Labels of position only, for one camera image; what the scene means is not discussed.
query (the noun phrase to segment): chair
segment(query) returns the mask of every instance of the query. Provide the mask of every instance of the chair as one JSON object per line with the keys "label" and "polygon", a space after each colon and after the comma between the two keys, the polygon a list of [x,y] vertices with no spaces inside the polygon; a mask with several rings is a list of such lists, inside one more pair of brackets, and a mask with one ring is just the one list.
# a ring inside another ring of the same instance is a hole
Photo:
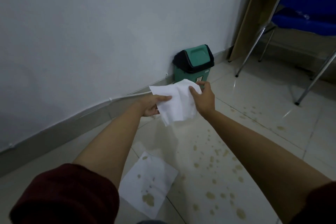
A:
{"label": "chair", "polygon": [[[296,29],[325,36],[336,35],[336,0],[280,0],[279,4],[284,6],[284,8],[273,15],[271,22],[268,22],[261,27],[257,39],[245,60],[243,61],[240,69],[238,70],[236,77],[239,76],[239,73],[241,72],[243,66],[245,65],[261,36],[271,32],[265,49],[263,50],[263,53],[258,60],[261,62],[267,46],[277,27]],[[295,102],[296,105],[301,103],[311,87],[320,78],[320,76],[327,69],[335,57],[336,51],[328,56],[321,68],[315,73],[311,84],[305,89],[301,97]]]}

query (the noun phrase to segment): trash can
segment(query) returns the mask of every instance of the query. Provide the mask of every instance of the trash can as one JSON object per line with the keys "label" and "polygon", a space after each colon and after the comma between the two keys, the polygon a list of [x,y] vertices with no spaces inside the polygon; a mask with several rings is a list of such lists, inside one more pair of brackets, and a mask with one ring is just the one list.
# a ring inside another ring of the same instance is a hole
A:
{"label": "trash can", "polygon": [[208,45],[203,44],[180,51],[174,56],[173,64],[175,82],[183,79],[197,82],[207,80],[214,61]]}

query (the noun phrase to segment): person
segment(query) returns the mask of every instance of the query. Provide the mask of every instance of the person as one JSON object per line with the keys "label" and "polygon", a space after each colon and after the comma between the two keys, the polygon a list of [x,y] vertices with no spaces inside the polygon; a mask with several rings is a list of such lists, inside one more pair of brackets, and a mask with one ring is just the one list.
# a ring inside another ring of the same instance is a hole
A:
{"label": "person", "polygon": [[[208,82],[190,92],[198,112],[252,176],[283,224],[331,222],[336,184],[287,150],[215,109]],[[141,116],[158,114],[170,96],[148,95],[114,119],[73,163],[44,172],[31,182],[10,212],[14,224],[113,223],[118,187]]]}

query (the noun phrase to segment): maroon sleeve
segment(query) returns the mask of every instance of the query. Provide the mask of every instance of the maroon sleeve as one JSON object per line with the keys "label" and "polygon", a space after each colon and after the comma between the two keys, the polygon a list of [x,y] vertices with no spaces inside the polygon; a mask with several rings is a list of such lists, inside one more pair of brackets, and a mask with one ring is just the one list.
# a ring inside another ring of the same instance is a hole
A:
{"label": "maroon sleeve", "polygon": [[313,190],[306,199],[306,205],[290,222],[333,223],[336,213],[336,182]]}
{"label": "maroon sleeve", "polygon": [[37,175],[10,212],[14,224],[113,223],[116,187],[85,167],[64,164]]}

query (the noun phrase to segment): tissue in hands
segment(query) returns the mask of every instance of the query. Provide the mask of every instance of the tissue in hands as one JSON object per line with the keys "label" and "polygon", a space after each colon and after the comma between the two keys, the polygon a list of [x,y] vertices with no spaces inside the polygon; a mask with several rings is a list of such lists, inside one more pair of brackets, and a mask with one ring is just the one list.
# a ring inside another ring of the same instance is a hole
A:
{"label": "tissue in hands", "polygon": [[172,99],[167,102],[157,103],[157,109],[166,126],[173,121],[187,120],[196,115],[195,101],[189,86],[192,86],[198,94],[202,94],[201,88],[187,79],[167,86],[149,86],[154,95],[172,96]]}

